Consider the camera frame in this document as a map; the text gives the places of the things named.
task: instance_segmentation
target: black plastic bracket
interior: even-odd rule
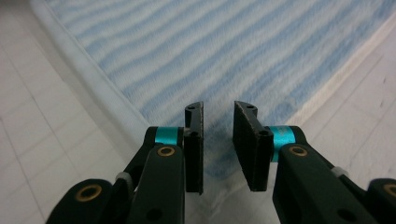
[[[252,191],[266,191],[274,135],[257,120],[257,107],[235,101],[233,112],[233,145]]]
[[[280,150],[273,201],[281,223],[377,223],[327,162],[301,144]]]
[[[178,146],[148,154],[126,223],[184,223],[184,159]]]
[[[186,191],[204,192],[204,103],[185,108],[184,157],[186,160]]]

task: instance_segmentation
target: white tile floor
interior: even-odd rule
[[[396,29],[302,126],[313,147],[363,188],[376,177],[396,178],[395,52]],[[43,223],[79,180],[112,181],[125,166],[121,145],[109,140],[116,136],[102,132],[108,122],[69,88],[75,80],[60,60],[27,1],[0,1],[0,223]],[[267,196],[238,193],[251,198],[236,201],[248,212],[226,203],[227,215],[212,223],[265,219],[258,205]]]

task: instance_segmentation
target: screw hole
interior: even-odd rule
[[[198,132],[192,132],[190,135],[191,135],[191,137],[196,137],[196,136],[198,136]]]
[[[301,156],[301,157],[308,155],[308,152],[302,147],[291,147],[289,148],[289,152],[291,152],[296,156]]]
[[[161,147],[160,149],[158,149],[157,153],[162,157],[168,157],[175,154],[175,149],[172,147]]]
[[[259,132],[259,135],[268,135],[268,134],[269,134],[268,131],[265,131],[265,130]]]
[[[338,209],[337,214],[340,218],[348,222],[354,222],[357,220],[355,215],[346,209]]]
[[[161,209],[158,208],[153,208],[150,209],[147,213],[146,213],[146,219],[148,221],[157,221],[158,219],[160,219],[163,216],[163,211],[161,211]]]
[[[76,194],[76,200],[81,203],[95,199],[102,192],[102,187],[97,184],[85,186]]]

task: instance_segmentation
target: blue striped towel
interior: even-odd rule
[[[99,100],[119,114],[114,119],[133,121],[125,129],[137,141],[148,125],[183,126],[184,106],[205,102],[204,198],[210,206],[245,183],[231,140],[233,101],[256,105],[262,124],[284,123],[396,5],[393,0],[35,4],[49,11],[51,18],[39,15],[44,23],[55,20],[97,68],[94,72],[79,64],[81,56],[69,56]],[[65,38],[51,33],[69,51]],[[115,108],[111,94],[133,112]]]

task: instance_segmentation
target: teal band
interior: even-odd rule
[[[178,127],[158,127],[155,134],[155,143],[177,145]]]
[[[288,143],[295,143],[296,138],[289,126],[271,126],[269,128],[274,134],[274,156],[272,161],[277,161],[279,150]]]

